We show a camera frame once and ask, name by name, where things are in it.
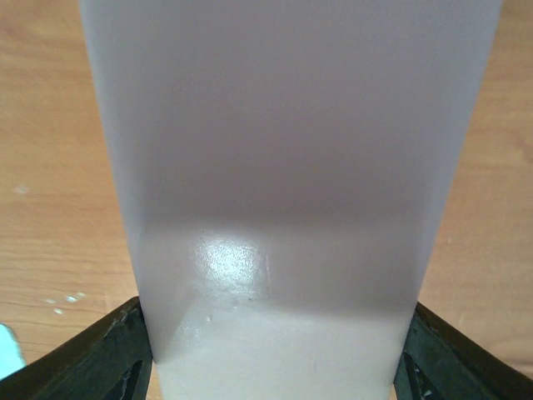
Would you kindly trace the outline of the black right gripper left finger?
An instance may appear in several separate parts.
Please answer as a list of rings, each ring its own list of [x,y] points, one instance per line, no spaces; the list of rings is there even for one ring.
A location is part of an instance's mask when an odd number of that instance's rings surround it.
[[[2,399],[145,399],[152,350],[133,297],[35,362],[1,380]]]

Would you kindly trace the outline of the light blue cleaning cloth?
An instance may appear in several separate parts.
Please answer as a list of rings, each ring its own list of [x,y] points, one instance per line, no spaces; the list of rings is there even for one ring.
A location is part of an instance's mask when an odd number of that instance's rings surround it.
[[[8,326],[0,325],[0,379],[24,368],[26,361],[22,355],[20,345]]]

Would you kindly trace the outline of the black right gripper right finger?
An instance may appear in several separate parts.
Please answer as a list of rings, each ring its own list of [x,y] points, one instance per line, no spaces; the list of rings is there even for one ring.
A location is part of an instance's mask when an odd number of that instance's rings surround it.
[[[532,379],[417,303],[393,383],[398,399],[531,399]]]

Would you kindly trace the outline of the pink glasses case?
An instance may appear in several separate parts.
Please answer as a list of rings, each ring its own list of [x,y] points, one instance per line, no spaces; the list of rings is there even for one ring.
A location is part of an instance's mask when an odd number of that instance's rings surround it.
[[[498,1],[83,1],[165,399],[386,399]]]

